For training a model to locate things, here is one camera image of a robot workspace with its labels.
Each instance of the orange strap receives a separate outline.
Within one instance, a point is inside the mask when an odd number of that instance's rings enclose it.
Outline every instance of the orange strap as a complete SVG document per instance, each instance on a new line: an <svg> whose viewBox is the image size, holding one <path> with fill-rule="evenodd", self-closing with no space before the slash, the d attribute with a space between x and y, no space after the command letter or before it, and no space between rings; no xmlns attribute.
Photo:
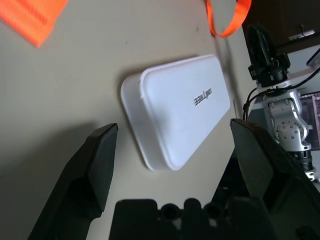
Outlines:
<svg viewBox="0 0 320 240"><path fill-rule="evenodd" d="M0 0L0 20L39 47L53 30L67 1Z"/></svg>
<svg viewBox="0 0 320 240"><path fill-rule="evenodd" d="M206 4L206 13L208 16L208 23L210 27L210 31L213 36L219 36L221 38L227 38L231 34L233 34L238 28L241 27L241 24L245 21L247 14L249 12L251 6L251 0L238 0L235 5L235 10L233 14L233 18L229 24L229 26L225 29L225 31L221 34L218 34L215 29L214 23L214 12L212 9L211 0L205 0Z"/></svg>

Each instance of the printed brand logo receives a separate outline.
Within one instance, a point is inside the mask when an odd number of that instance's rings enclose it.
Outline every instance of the printed brand logo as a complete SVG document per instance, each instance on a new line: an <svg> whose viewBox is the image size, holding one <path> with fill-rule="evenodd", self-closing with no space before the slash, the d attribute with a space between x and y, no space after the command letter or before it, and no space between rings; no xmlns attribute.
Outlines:
<svg viewBox="0 0 320 240"><path fill-rule="evenodd" d="M201 93L201 95L197 96L195 99L194 99L194 105L197 106L199 103L201 103L203 100L205 99L208 99L208 97L212 94L212 90L211 88L209 88L208 90L206 91L203 91Z"/></svg>

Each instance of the wire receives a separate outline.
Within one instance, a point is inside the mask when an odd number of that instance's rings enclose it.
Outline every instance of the wire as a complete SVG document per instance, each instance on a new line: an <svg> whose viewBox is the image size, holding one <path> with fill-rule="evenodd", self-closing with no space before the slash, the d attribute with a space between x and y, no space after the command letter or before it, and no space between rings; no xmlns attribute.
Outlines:
<svg viewBox="0 0 320 240"><path fill-rule="evenodd" d="M248 112L249 112L249 107L250 104L252 103L252 101L254 99L256 99L257 97L260 97L262 95L268 94L268 93L280 93L280 92L285 92L291 89L296 89L299 88L300 86L302 86L303 84L305 84L306 82L308 82L309 80L311 80L313 77L315 77L318 73L320 72L320 67L318 67L310 76L308 76L305 80L303 80L302 82L298 83L297 85L294 86L287 86L287 87L282 87L282 88L275 88L275 89L268 89L262 92L259 92L258 94L254 95L252 98L251 95L252 93L257 89L253 89L247 99L246 99L246 103L243 105L243 115L242 115L242 119L248 121Z"/></svg>
<svg viewBox="0 0 320 240"><path fill-rule="evenodd" d="M252 89L252 91L249 93L249 95L246 99L246 102L250 101L250 97L254 93L255 90L257 90L257 88ZM247 111L243 111L242 119L248 121L248 112Z"/></svg>

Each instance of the table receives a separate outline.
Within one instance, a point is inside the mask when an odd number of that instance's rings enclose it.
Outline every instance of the table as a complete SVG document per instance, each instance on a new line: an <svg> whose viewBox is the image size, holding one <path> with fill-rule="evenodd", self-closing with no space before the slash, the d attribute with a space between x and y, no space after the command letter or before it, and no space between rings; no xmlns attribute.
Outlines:
<svg viewBox="0 0 320 240"><path fill-rule="evenodd" d="M235 0L213 0L216 28ZM106 209L88 240L109 237L122 199L183 206L209 202L234 149L231 118L256 85L242 29L227 39L209 32L202 0L70 0L52 34L35 48L0 23L0 232L25 240L62 169L96 128L118 123ZM177 172L151 172L139 155L120 102L122 81L161 63L216 54L230 94L227 114Z"/></svg>

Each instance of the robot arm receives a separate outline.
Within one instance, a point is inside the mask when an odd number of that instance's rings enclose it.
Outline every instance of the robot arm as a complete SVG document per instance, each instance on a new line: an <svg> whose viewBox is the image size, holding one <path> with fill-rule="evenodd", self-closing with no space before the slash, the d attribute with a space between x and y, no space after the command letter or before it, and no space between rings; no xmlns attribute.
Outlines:
<svg viewBox="0 0 320 240"><path fill-rule="evenodd" d="M317 172L312 164L311 144L306 142L309 128L301 117L302 105L297 89L292 88L299 81L287 76L290 67L288 55L276 55L268 31L260 24L248 27L247 44L251 60L248 69L257 83L257 91L261 95L269 91L264 94L263 100L272 118L275 141L297 160L308 178L314 181Z"/></svg>

